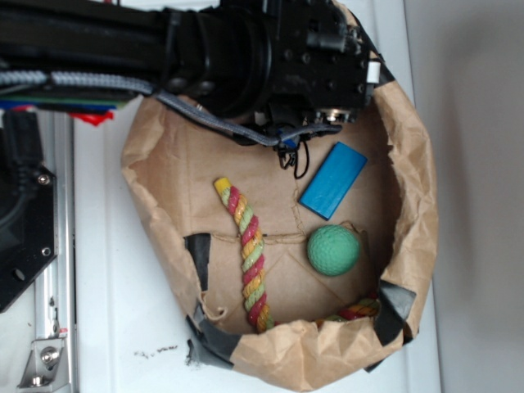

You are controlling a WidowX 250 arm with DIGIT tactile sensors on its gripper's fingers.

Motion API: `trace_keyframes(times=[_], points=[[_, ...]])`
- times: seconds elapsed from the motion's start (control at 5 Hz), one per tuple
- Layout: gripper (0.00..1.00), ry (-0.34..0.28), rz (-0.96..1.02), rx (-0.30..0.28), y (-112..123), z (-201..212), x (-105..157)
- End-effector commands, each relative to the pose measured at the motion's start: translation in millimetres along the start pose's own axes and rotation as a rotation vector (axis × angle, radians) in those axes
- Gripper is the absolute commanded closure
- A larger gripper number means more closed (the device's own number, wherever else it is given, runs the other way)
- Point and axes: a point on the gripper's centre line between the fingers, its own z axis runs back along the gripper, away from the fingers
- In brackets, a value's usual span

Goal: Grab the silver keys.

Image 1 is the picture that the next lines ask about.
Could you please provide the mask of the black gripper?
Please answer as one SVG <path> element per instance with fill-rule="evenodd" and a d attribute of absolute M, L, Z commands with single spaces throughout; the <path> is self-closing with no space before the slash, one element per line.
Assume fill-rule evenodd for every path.
<path fill-rule="evenodd" d="M 369 103 L 371 43 L 334 1 L 272 1 L 268 104 L 307 121 L 353 123 Z"/>

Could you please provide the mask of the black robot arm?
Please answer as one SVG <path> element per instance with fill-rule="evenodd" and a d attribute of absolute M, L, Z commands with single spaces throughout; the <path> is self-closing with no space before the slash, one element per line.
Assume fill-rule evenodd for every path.
<path fill-rule="evenodd" d="M 352 120 L 373 94 L 371 51 L 332 1 L 222 1 L 201 11 L 1 4 L 5 70 L 130 76 L 224 118 L 279 105 Z"/>

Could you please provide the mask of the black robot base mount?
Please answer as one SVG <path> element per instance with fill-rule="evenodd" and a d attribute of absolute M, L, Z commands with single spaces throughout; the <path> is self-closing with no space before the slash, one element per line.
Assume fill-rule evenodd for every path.
<path fill-rule="evenodd" d="M 1 127 L 1 311 L 55 258 L 56 176 L 44 166 L 35 113 L 5 111 Z"/>

